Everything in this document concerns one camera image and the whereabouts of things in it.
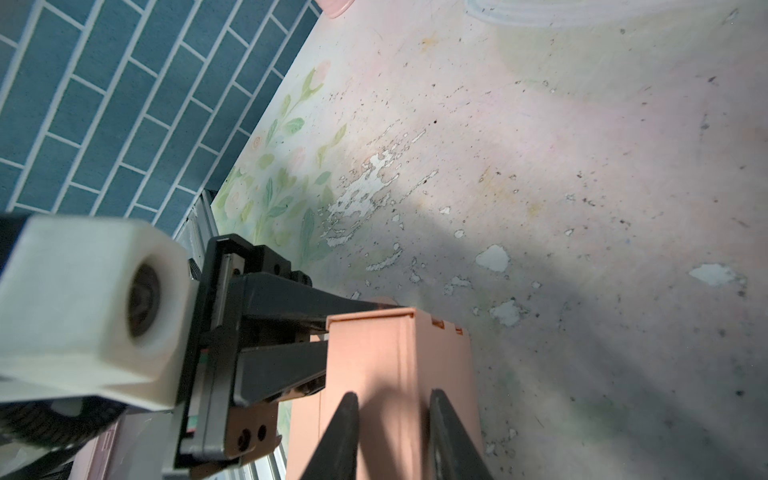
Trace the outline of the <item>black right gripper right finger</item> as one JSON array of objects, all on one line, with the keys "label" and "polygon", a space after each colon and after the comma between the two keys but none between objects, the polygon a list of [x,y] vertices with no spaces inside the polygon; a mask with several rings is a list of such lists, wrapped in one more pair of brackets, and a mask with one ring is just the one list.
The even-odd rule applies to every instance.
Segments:
[{"label": "black right gripper right finger", "polygon": [[436,479],[492,479],[447,394],[441,389],[434,389],[430,395],[429,428]]}]

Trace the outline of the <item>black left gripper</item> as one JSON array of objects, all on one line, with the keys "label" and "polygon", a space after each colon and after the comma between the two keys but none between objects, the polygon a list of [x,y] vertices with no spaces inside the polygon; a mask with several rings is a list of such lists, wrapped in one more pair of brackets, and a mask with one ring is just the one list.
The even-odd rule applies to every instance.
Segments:
[{"label": "black left gripper", "polygon": [[236,234],[210,240],[191,322],[164,479],[205,479],[271,455],[278,405],[326,385],[328,316],[397,305],[312,286],[288,260]]}]

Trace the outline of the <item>pink cardboard box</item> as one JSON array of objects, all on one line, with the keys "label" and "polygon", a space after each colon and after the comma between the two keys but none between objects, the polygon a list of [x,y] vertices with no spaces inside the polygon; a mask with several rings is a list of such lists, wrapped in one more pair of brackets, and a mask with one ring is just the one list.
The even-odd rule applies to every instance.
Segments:
[{"label": "pink cardboard box", "polygon": [[298,479],[343,395],[359,403],[357,476],[432,479],[428,408],[447,394],[473,446],[483,449],[469,332],[415,308],[328,317],[326,386],[293,401],[287,478]]}]

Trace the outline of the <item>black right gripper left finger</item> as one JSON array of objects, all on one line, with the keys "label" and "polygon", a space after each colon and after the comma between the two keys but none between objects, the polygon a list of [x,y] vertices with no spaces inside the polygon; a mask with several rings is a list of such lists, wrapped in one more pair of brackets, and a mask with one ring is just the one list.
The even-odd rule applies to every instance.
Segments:
[{"label": "black right gripper left finger", "polygon": [[347,392],[342,396],[300,479],[355,480],[359,432],[358,396]]}]

